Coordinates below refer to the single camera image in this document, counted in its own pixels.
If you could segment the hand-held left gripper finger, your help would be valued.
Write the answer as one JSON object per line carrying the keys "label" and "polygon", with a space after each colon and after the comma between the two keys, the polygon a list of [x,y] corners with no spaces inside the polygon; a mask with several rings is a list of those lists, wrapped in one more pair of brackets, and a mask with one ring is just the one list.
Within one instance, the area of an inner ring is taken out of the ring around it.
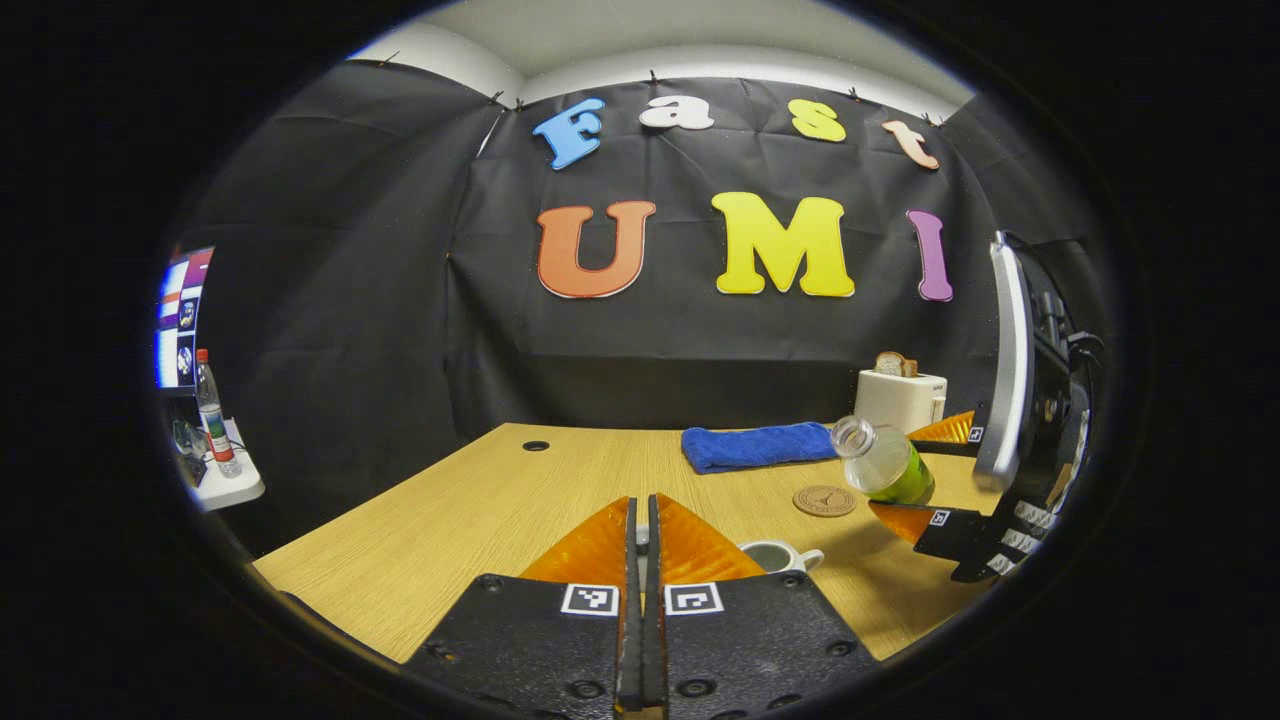
{"label": "hand-held left gripper finger", "polygon": [[643,682],[637,501],[595,511],[517,575],[475,577],[406,669],[518,719],[617,719]]}
{"label": "hand-held left gripper finger", "polygon": [[776,719],[879,667],[803,569],[767,571],[673,498],[648,500],[645,701],[666,719]]}

